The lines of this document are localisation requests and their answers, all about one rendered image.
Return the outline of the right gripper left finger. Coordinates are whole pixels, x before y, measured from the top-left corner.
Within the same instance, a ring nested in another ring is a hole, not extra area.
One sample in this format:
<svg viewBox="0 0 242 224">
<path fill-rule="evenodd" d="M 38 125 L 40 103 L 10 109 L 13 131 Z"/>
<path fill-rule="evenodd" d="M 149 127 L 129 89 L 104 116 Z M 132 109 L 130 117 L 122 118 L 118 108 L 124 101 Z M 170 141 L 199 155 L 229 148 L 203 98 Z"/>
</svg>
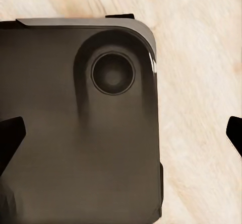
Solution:
<svg viewBox="0 0 242 224">
<path fill-rule="evenodd" d="M 0 122 L 0 176 L 26 136 L 23 117 Z"/>
</svg>

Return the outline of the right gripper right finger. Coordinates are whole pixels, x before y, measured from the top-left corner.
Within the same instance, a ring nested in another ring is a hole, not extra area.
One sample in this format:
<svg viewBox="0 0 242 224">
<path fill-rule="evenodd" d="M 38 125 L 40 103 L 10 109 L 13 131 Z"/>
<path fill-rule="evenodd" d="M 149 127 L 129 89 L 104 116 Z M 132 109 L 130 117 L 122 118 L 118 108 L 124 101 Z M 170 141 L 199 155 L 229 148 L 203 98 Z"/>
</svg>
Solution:
<svg viewBox="0 0 242 224">
<path fill-rule="evenodd" d="M 229 118 L 226 135 L 242 157 L 242 118 L 235 116 Z"/>
</svg>

